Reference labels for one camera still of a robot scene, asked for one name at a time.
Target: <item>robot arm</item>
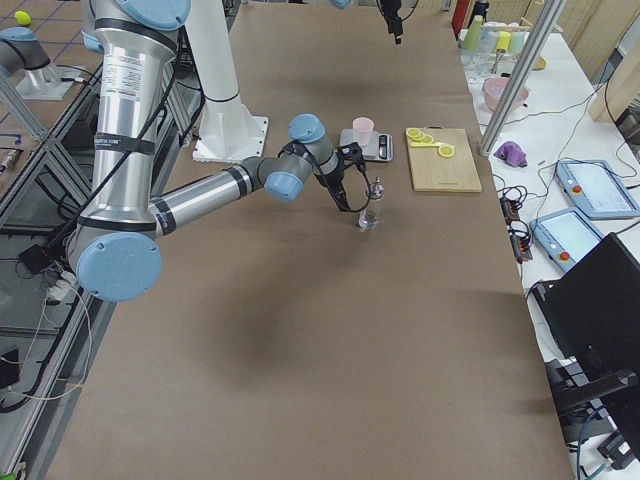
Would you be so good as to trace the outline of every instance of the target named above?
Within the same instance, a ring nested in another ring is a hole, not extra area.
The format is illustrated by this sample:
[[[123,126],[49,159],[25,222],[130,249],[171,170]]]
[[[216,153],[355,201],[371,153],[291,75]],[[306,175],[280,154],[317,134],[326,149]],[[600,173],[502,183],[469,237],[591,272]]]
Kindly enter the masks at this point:
[[[402,43],[403,29],[402,18],[398,15],[398,10],[402,7],[402,0],[380,0],[380,12],[387,22],[387,29],[396,41],[396,45]]]
[[[174,57],[177,30],[190,2],[89,3],[96,16],[95,36],[104,48],[93,193],[66,245],[69,264],[85,290],[107,301],[142,295],[162,269],[156,237],[261,188],[291,202],[311,172],[334,200],[341,199],[341,209],[348,209],[342,188],[344,162],[322,123],[310,114],[292,121],[292,142],[278,158],[250,157],[150,200],[153,117],[161,97],[166,98],[166,92],[160,94],[162,71]]]
[[[0,75],[10,77],[24,69],[36,90],[61,83],[57,68],[31,30],[11,27],[0,31]]]
[[[289,136],[293,141],[277,158],[249,157],[222,173],[152,199],[149,210],[156,217],[156,236],[168,235],[261,188],[283,202],[293,202],[316,166],[338,167],[333,146],[315,115],[302,114],[293,119]]]

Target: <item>pink cup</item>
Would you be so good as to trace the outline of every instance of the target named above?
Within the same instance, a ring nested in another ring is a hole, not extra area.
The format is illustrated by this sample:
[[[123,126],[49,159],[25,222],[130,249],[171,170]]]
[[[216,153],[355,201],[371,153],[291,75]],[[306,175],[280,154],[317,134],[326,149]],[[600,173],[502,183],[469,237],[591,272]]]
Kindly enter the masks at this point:
[[[353,140],[361,147],[366,147],[373,133],[373,120],[358,117],[353,121]]]

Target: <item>plastic bottle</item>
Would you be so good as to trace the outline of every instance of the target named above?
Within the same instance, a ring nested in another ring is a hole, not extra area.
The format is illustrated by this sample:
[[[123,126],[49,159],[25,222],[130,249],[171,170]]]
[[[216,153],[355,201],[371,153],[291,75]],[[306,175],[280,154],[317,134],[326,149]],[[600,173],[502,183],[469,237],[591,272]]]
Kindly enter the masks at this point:
[[[482,33],[482,17],[476,15],[471,22],[471,26],[464,40],[462,40],[462,49],[466,52],[475,52],[476,48],[478,48],[480,33]]]
[[[360,218],[358,224],[360,228],[365,230],[372,230],[380,223],[382,215],[382,197],[384,195],[384,187],[382,186],[382,180],[380,177],[376,177],[376,181],[369,188],[369,192],[365,192],[369,197],[369,205],[363,211],[360,212]]]

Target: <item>wooden cutting board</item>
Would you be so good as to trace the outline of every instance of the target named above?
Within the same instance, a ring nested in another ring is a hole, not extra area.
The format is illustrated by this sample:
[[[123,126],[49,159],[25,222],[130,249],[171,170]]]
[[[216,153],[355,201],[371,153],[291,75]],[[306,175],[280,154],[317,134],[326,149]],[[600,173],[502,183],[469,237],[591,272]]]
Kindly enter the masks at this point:
[[[417,192],[481,192],[476,164],[471,155],[467,134],[459,128],[421,128],[436,142],[454,145],[455,155],[442,158],[437,148],[409,146],[409,164],[413,189]]]

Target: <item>white cable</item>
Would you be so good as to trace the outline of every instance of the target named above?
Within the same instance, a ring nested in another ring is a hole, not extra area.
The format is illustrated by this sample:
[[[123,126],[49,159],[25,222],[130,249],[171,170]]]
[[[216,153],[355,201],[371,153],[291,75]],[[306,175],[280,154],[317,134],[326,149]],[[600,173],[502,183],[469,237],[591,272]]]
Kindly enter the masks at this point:
[[[9,363],[11,365],[22,365],[24,362],[14,362],[13,360],[9,360],[0,355],[0,362]]]
[[[33,338],[31,339],[31,343],[29,344],[29,348],[27,349],[27,354],[24,356],[24,360],[22,360],[22,364],[25,364],[29,361],[29,355],[31,354],[31,349],[33,348],[33,344],[36,343],[38,338],[38,334],[40,333],[40,328],[42,327],[42,320],[46,316],[45,309],[47,308],[47,293],[45,292],[44,298],[42,299],[42,311],[40,312],[40,318],[38,319],[38,326],[36,327],[36,332],[33,334]]]
[[[91,336],[91,316],[89,315],[89,309],[87,308],[87,304],[84,301],[84,298],[82,298],[82,295],[80,295],[78,290],[76,290],[73,286],[71,287],[71,291],[74,293],[74,295],[80,301],[80,304],[82,305],[82,309],[84,310],[85,317],[87,319],[87,336],[88,336],[89,345],[88,345],[88,349],[87,349],[87,358],[85,359],[85,362],[84,362],[84,368],[83,368],[83,372],[82,372],[82,379],[78,383],[74,384],[69,390],[67,390],[64,393],[61,393],[60,395],[56,395],[55,397],[36,397],[36,396],[33,396],[33,395],[27,395],[26,393],[21,393],[21,392],[12,392],[12,393],[15,393],[16,395],[20,395],[20,396],[25,397],[25,398],[30,398],[32,400],[50,401],[50,400],[58,400],[58,399],[60,399],[62,397],[66,397],[67,395],[69,395],[74,390],[84,386],[84,383],[87,380],[87,375],[89,373],[89,361],[91,359],[91,350],[93,348],[93,337]]]

